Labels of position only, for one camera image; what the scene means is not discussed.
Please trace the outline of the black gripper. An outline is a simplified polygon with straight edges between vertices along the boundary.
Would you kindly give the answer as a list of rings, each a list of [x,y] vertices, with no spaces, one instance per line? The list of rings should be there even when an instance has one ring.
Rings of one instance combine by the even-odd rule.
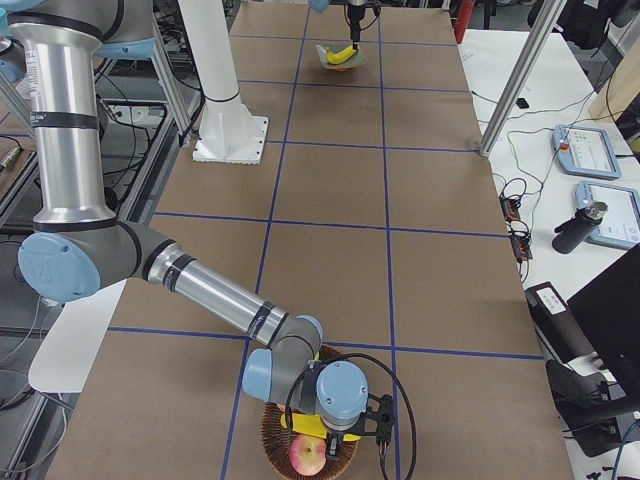
[[[328,461],[338,461],[341,456],[345,433],[330,427],[326,427],[325,430],[326,459]]]
[[[350,40],[354,50],[359,49],[361,37],[361,21],[364,19],[364,5],[347,4],[347,23],[349,25]]]

